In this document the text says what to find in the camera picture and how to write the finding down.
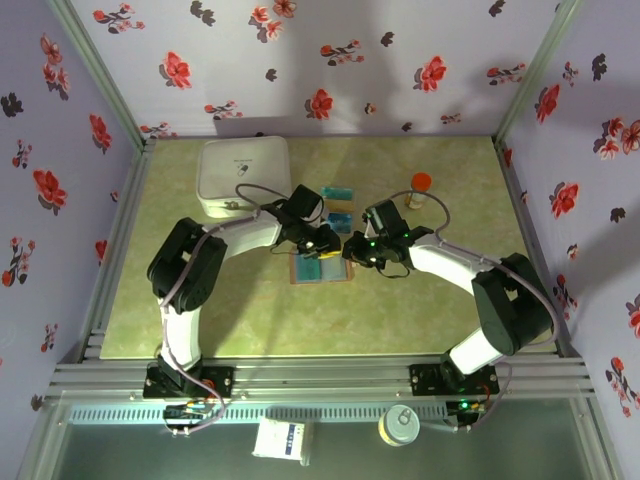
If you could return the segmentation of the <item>small control circuit board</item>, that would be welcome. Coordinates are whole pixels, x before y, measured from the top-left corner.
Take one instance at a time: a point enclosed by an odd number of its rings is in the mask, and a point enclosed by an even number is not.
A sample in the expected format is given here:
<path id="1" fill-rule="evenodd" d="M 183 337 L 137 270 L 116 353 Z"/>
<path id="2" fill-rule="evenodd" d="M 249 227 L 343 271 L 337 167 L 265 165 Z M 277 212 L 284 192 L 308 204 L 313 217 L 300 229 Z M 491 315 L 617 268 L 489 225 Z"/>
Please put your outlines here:
<path id="1" fill-rule="evenodd" d="M 446 402 L 445 424 L 455 433 L 471 432 L 487 414 L 484 401 L 458 400 Z"/>
<path id="2" fill-rule="evenodd" d="M 210 410 L 211 406 L 204 401 L 167 405 L 162 412 L 162 420 L 172 436 L 189 435 L 192 428 L 209 417 Z"/>

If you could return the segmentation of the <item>white zip medicine pouch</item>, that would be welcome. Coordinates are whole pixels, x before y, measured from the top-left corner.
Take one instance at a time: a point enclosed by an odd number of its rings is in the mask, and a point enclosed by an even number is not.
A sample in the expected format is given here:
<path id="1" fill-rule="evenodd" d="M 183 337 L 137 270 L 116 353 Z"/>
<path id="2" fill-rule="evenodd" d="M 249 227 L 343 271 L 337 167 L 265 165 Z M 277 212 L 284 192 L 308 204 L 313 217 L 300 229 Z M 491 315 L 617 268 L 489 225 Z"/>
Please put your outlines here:
<path id="1" fill-rule="evenodd" d="M 196 197 L 216 219 L 240 216 L 252 205 L 292 194 L 287 142 L 279 136 L 213 140 L 199 153 Z"/>

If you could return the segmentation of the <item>aluminium wide rail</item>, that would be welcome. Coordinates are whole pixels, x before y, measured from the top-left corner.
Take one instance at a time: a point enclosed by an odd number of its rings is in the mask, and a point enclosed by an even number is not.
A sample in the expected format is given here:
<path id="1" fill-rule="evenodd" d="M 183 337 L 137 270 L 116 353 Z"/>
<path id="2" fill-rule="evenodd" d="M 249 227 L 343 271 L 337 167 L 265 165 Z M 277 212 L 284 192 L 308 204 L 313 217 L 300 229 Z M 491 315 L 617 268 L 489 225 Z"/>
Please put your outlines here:
<path id="1" fill-rule="evenodd" d="M 238 403 L 316 403 L 409 399 L 411 365 L 436 360 L 434 355 L 351 355 L 210 358 L 203 363 L 233 368 L 231 398 Z M 99 359 L 59 364 L 44 397 L 139 401 L 147 365 L 145 360 Z M 582 360 L 551 352 L 516 355 L 497 365 L 496 375 L 507 400 L 595 395 Z"/>

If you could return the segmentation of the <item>aluminium side rail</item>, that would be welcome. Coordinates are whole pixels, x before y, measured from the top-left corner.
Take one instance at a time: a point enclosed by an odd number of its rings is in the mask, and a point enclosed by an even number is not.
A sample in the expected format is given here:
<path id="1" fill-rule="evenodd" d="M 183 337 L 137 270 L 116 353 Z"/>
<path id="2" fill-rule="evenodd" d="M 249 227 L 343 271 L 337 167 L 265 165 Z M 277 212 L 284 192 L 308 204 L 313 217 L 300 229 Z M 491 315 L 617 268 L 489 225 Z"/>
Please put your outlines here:
<path id="1" fill-rule="evenodd" d="M 132 159 L 107 238 L 103 264 L 97 267 L 89 284 L 64 303 L 68 308 L 64 320 L 69 324 L 63 329 L 61 364 L 83 362 L 88 357 L 91 338 L 103 337 L 106 332 L 156 144 L 155 140 L 147 141 Z"/>
<path id="2" fill-rule="evenodd" d="M 562 305 L 552 291 L 552 287 L 555 285 L 556 280 L 555 276 L 548 270 L 548 265 L 541 249 L 538 234 L 531 216 L 530 207 L 533 205 L 532 200 L 529 195 L 526 195 L 526 201 L 523 200 L 525 189 L 521 186 L 521 182 L 516 175 L 514 166 L 507 166 L 504 158 L 504 152 L 508 149 L 506 143 L 504 141 L 500 141 L 496 135 L 491 136 L 491 142 L 500 163 L 500 168 L 512 200 L 521 235 L 526 246 L 527 255 L 540 279 L 543 292 L 547 295 L 549 302 L 553 306 L 554 314 L 558 319 L 557 325 L 552 329 L 552 333 L 556 335 L 554 348 L 561 357 L 580 358 L 581 355 L 571 344 L 571 338 L 568 331 L 567 321 L 564 318 Z"/>

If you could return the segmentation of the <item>orange cap pill bottle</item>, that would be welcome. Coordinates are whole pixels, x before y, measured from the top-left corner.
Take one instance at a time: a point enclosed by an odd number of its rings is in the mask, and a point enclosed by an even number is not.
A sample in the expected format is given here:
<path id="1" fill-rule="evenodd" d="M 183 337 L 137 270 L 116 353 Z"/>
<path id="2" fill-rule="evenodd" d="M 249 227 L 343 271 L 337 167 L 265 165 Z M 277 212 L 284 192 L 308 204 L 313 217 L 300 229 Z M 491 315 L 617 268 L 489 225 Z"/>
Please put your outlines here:
<path id="1" fill-rule="evenodd" d="M 410 191 L 406 194 L 404 204 L 411 210 L 421 209 L 428 200 L 426 193 L 432 184 L 432 178 L 425 172 L 417 172 L 411 179 Z"/>

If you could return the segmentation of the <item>tin can with pull tab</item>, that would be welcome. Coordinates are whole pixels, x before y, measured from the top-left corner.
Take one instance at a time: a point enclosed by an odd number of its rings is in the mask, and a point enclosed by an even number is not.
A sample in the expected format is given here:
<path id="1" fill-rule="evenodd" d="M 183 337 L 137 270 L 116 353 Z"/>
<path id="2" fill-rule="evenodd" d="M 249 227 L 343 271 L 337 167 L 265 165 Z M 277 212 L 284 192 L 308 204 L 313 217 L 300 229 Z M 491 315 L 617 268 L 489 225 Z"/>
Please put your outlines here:
<path id="1" fill-rule="evenodd" d="M 420 420 L 407 405 L 394 405 L 381 415 L 378 433 L 389 446 L 402 447 L 413 443 L 420 433 Z"/>

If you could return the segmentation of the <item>aluminium lower frame bar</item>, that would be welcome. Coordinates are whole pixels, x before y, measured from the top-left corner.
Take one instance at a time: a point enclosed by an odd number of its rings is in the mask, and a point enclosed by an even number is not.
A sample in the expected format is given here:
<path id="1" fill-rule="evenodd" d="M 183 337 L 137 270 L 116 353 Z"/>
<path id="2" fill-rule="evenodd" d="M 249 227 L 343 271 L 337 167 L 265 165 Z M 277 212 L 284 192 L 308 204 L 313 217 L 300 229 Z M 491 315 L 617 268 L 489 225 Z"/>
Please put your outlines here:
<path id="1" fill-rule="evenodd" d="M 40 409 L 17 480 L 52 480 L 64 443 L 70 407 L 58 399 Z"/>
<path id="2" fill-rule="evenodd" d="M 579 419 L 591 480 L 623 480 L 613 443 L 595 398 L 582 401 Z"/>

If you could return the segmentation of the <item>white box with blue print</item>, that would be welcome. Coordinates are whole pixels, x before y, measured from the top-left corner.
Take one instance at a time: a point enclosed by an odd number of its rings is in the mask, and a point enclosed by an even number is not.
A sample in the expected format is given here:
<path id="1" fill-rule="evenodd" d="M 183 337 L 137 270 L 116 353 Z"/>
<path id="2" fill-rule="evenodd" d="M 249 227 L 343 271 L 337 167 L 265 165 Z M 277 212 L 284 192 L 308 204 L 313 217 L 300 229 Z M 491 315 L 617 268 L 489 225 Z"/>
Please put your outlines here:
<path id="1" fill-rule="evenodd" d="M 257 458 L 291 460 L 308 466 L 312 437 L 311 423 L 263 418 L 258 426 L 252 455 Z"/>

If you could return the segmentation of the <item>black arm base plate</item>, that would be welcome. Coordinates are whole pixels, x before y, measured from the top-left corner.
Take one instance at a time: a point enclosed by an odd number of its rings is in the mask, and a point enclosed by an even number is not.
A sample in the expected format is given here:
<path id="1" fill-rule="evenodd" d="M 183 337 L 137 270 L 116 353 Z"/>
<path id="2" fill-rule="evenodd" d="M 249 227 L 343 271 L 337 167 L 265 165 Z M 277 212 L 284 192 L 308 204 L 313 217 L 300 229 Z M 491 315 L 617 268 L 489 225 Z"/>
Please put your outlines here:
<path id="1" fill-rule="evenodd" d="M 206 398 L 213 396 L 210 392 L 213 389 L 224 399 L 231 398 L 235 374 L 232 367 L 204 366 L 190 371 L 190 374 L 205 387 L 176 370 L 167 373 L 159 365 L 149 364 L 142 396 L 144 399 Z"/>
<path id="2" fill-rule="evenodd" d="M 496 395 L 500 387 L 496 370 L 485 366 L 465 375 L 452 364 L 413 364 L 409 366 L 413 396 Z"/>

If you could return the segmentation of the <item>aluminium corner post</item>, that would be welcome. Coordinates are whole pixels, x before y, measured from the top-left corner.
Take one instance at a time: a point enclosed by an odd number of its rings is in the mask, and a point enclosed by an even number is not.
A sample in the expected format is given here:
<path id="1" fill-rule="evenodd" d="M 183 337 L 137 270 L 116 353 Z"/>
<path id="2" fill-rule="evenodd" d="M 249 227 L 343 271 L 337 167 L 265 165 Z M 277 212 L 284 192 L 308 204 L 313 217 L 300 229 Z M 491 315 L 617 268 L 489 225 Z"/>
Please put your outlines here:
<path id="1" fill-rule="evenodd" d="M 553 21 L 537 49 L 516 95 L 503 116 L 499 127 L 492 136 L 493 145 L 497 147 L 505 140 L 529 97 L 533 94 L 536 84 L 544 75 L 554 52 L 559 48 L 563 37 L 573 23 L 574 17 L 585 0 L 561 0 L 555 11 Z"/>
<path id="2" fill-rule="evenodd" d="M 104 63 L 96 45 L 81 21 L 71 0 L 45 0 L 57 20 L 70 38 L 94 82 L 98 86 L 109 107 L 116 115 L 121 127 L 131 143 L 142 152 L 146 141 L 142 139 L 134 117 L 125 102 L 112 75 Z"/>

